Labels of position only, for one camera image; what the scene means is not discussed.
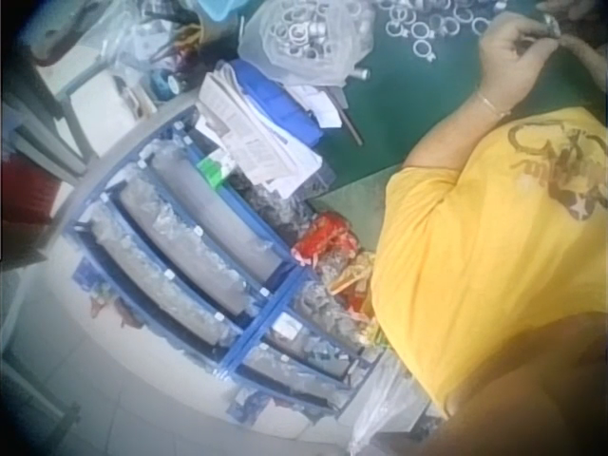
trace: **stack of papers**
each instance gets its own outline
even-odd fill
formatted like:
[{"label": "stack of papers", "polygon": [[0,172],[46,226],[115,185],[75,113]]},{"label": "stack of papers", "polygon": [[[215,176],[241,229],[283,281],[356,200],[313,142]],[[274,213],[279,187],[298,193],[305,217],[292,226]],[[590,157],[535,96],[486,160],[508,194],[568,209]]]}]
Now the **stack of papers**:
[{"label": "stack of papers", "polygon": [[198,108],[197,129],[230,154],[253,185],[286,199],[321,167],[321,157],[242,93],[228,64],[205,76]]}]

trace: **printed graphic on shirt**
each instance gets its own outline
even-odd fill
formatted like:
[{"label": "printed graphic on shirt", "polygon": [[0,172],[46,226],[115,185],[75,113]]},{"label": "printed graphic on shirt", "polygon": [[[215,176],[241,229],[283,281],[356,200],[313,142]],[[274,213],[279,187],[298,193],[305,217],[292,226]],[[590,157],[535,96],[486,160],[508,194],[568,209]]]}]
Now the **printed graphic on shirt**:
[{"label": "printed graphic on shirt", "polygon": [[608,209],[603,138],[562,121],[544,121],[513,126],[508,140],[524,154],[511,168],[538,181],[574,219]]}]

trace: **paper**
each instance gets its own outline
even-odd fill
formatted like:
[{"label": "paper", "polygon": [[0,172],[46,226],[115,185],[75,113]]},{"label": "paper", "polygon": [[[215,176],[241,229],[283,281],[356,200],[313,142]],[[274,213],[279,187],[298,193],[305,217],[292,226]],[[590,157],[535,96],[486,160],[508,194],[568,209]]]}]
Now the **paper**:
[{"label": "paper", "polygon": [[286,199],[321,167],[321,157],[241,92],[229,65],[206,75],[198,107],[197,130],[230,154],[254,185]]},{"label": "paper", "polygon": [[312,85],[292,85],[285,87],[304,109],[311,111],[321,128],[339,128],[342,119],[330,97]]}]

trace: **blue cloth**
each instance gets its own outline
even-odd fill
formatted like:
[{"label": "blue cloth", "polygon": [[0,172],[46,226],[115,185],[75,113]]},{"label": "blue cloth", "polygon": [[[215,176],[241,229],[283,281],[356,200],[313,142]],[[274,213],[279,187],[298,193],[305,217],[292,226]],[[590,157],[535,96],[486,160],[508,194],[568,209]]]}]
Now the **blue cloth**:
[{"label": "blue cloth", "polygon": [[238,84],[243,91],[271,121],[309,147],[319,142],[323,130],[283,87],[244,60],[233,60],[230,65],[235,70]]}]

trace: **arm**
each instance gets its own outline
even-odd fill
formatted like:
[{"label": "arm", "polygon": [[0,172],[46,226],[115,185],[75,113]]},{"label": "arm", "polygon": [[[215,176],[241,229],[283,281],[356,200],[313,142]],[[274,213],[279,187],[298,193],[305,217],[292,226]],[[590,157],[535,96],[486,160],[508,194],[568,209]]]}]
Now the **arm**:
[{"label": "arm", "polygon": [[437,124],[413,148],[404,166],[461,171],[479,140],[530,92],[556,40],[541,38],[524,53],[523,37],[547,34],[546,26],[506,12],[498,16],[480,43],[483,77],[479,91]]}]

